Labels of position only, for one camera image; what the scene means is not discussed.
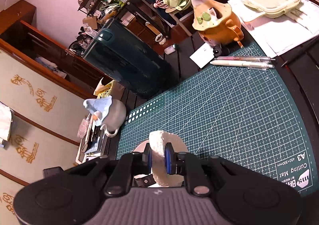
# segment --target teapot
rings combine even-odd
[[[229,4],[214,0],[191,1],[195,16],[192,26],[206,43],[215,47],[244,38],[240,20]]]
[[[108,137],[115,137],[125,121],[126,107],[123,102],[107,96],[101,99],[87,99],[84,107],[92,114],[95,126],[101,126]]]

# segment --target grid lines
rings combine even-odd
[[[234,55],[264,53],[252,43]],[[189,152],[201,159],[218,155],[274,179],[279,179],[277,163],[306,151],[315,179],[310,186],[318,185],[302,118],[274,69],[205,68],[130,113],[121,130],[117,159],[154,130],[179,135]]]

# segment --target round sponge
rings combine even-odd
[[[186,144],[178,135],[163,130],[151,132],[149,141],[152,149],[152,171],[155,182],[161,186],[180,186],[184,181],[183,176],[166,173],[165,145],[170,142],[175,152],[188,152]]]

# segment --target pink pen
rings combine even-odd
[[[219,56],[217,60],[236,60],[236,61],[253,61],[253,62],[267,62],[275,61],[268,56]]]

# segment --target white pen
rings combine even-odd
[[[212,65],[223,65],[223,66],[238,66],[247,67],[248,69],[258,69],[266,71],[269,68],[274,68],[273,64],[263,62],[251,62],[251,61],[234,61],[234,60],[213,60]]]

